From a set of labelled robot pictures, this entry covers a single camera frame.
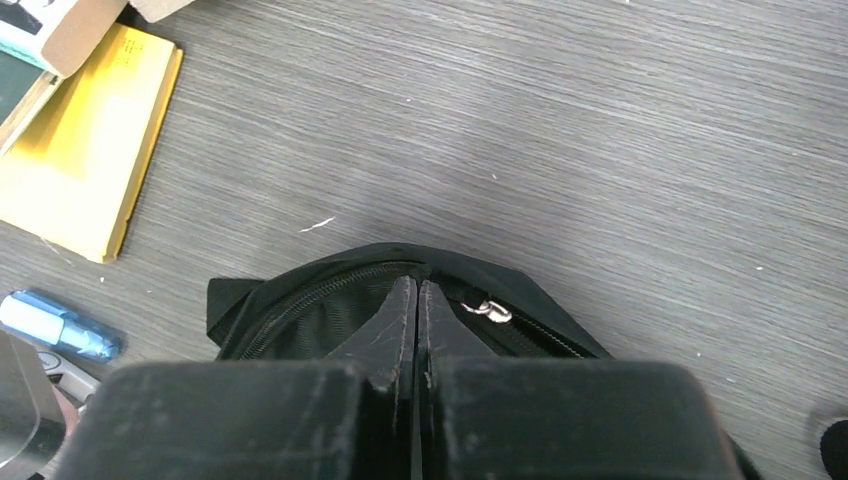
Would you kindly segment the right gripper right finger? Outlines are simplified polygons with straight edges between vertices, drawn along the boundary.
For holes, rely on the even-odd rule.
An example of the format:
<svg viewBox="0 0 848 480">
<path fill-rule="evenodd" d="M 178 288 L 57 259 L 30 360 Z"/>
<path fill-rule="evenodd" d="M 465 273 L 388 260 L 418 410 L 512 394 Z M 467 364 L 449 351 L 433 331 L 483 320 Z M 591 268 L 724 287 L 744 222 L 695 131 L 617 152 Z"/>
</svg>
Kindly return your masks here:
<svg viewBox="0 0 848 480">
<path fill-rule="evenodd" d="M 425 280 L 417 303 L 415 353 L 415 477 L 432 479 L 435 462 L 434 362 L 447 357 L 493 357 L 495 352 L 456 316 L 438 284 Z"/>
</svg>

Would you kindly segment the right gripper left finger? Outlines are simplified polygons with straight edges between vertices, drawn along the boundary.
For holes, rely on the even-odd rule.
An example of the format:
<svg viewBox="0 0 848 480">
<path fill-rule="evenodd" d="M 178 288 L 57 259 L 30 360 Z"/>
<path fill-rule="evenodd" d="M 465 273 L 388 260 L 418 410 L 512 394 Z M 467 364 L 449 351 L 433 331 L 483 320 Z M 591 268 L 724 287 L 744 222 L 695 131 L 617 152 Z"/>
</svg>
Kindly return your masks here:
<svg viewBox="0 0 848 480">
<path fill-rule="evenodd" d="M 364 374 L 357 412 L 357 479 L 409 479 L 412 474 L 418 285 L 397 279 L 377 312 L 328 358 Z"/>
</svg>

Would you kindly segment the black backpack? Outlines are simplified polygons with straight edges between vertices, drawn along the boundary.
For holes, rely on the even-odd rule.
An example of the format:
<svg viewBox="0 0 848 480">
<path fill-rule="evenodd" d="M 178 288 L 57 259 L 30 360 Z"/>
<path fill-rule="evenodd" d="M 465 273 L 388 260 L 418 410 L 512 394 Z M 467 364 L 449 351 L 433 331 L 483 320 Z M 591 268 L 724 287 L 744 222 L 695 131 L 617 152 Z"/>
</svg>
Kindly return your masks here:
<svg viewBox="0 0 848 480">
<path fill-rule="evenodd" d="M 222 360 L 331 360 L 394 282 L 439 285 L 495 352 L 434 362 L 432 479 L 755 479 L 700 383 L 617 360 L 524 273 L 456 252 L 378 243 L 268 280 L 214 278 L 207 335 Z"/>
</svg>

